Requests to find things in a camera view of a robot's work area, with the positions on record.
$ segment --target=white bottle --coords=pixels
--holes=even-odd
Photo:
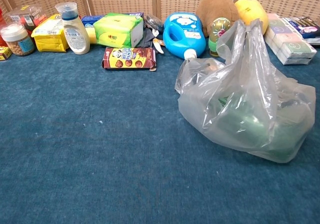
[[[70,48],[77,55],[86,54],[90,49],[90,38],[78,16],[77,4],[60,3],[55,7],[63,20],[65,38]]]

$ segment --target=blue bottle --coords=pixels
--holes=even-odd
[[[206,46],[200,19],[191,13],[173,13],[164,23],[166,48],[182,59],[196,58]]]

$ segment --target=plastic bag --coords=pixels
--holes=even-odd
[[[208,139],[285,163],[315,122],[316,90],[278,71],[265,46],[259,20],[237,21],[217,43],[226,65],[185,60],[175,89],[180,113]]]

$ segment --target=stuffed toy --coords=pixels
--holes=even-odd
[[[195,12],[202,23],[202,31],[208,37],[217,18],[226,18],[231,25],[239,19],[238,10],[232,0],[201,0]]]

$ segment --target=blue carpet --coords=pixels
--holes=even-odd
[[[108,72],[104,50],[0,62],[0,223],[319,223],[319,118],[288,164],[234,151],[180,115],[182,60]],[[319,99],[319,52],[308,66],[268,52]]]

